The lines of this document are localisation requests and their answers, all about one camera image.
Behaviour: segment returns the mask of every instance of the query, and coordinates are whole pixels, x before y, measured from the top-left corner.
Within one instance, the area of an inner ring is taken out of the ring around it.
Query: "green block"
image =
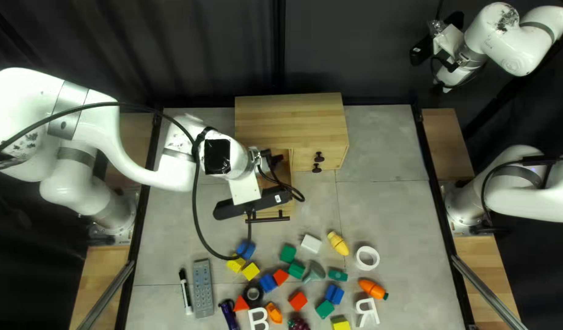
[[[316,313],[320,315],[322,319],[325,319],[334,311],[334,306],[328,300],[325,300],[320,306],[316,307]]]
[[[341,271],[336,271],[331,269],[328,271],[328,278],[331,278],[336,281],[346,282],[349,278],[349,275]]]
[[[291,245],[285,245],[281,250],[280,259],[282,261],[287,262],[288,264],[291,264],[292,261],[294,260],[294,257],[295,257],[295,247]]]
[[[305,270],[306,268],[300,263],[300,261],[294,260],[290,265],[288,273],[299,280],[304,275]]]

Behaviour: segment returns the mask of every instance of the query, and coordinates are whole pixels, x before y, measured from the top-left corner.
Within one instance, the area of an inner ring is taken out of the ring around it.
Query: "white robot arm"
[[[116,100],[37,71],[2,70],[0,145],[52,114],[109,101]],[[225,134],[206,129],[197,118],[180,116],[175,120],[197,140],[205,173],[230,183],[234,205],[261,198],[255,174],[261,158],[256,148],[246,148]],[[132,223],[132,207],[92,176],[97,149],[131,180],[171,191],[192,190],[196,161],[190,139],[171,124],[158,170],[140,167],[124,151],[118,121],[117,106],[87,109],[54,119],[0,150],[0,171],[24,181],[41,182],[44,199],[93,216],[106,229],[124,229]]]
[[[450,72],[440,68],[435,82],[443,90],[465,82],[488,58],[514,76],[525,76],[540,64],[552,44],[563,34],[563,7],[541,6],[522,19],[510,5],[495,2],[479,12],[463,34],[453,25],[434,38],[435,53],[440,47],[458,67]]]
[[[479,224],[485,212],[481,192],[487,175],[506,162],[533,156],[542,156],[542,152],[530,146],[507,148],[463,188],[448,192],[444,203],[449,218],[456,226]],[[486,207],[514,217],[563,222],[563,160],[552,166],[542,187],[547,171],[544,161],[526,161],[495,170],[483,193]]]

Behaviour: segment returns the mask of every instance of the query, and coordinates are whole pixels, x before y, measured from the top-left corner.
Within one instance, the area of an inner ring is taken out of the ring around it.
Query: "drawer knob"
[[[314,159],[316,163],[321,163],[324,161],[324,157],[322,157],[322,152],[316,152],[316,158]]]
[[[322,169],[320,167],[318,167],[318,163],[314,163],[314,169],[312,169],[312,173],[320,173],[322,171]]]

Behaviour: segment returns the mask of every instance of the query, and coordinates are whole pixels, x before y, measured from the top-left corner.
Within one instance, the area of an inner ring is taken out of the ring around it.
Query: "remote control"
[[[208,259],[194,261],[194,312],[196,318],[205,318],[214,314],[212,274]]]

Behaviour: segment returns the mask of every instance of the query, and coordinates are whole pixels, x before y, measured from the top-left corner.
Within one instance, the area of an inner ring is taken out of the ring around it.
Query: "red triangle block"
[[[248,310],[248,304],[243,299],[243,296],[240,295],[237,298],[237,302],[234,304],[233,312],[244,311],[244,310]]]
[[[280,287],[281,284],[283,284],[283,282],[285,282],[285,280],[287,280],[287,278],[289,276],[290,276],[290,274],[287,274],[286,272],[284,272],[281,269],[277,270],[276,273],[273,274],[273,278],[276,279],[276,283],[277,283],[278,287]]]

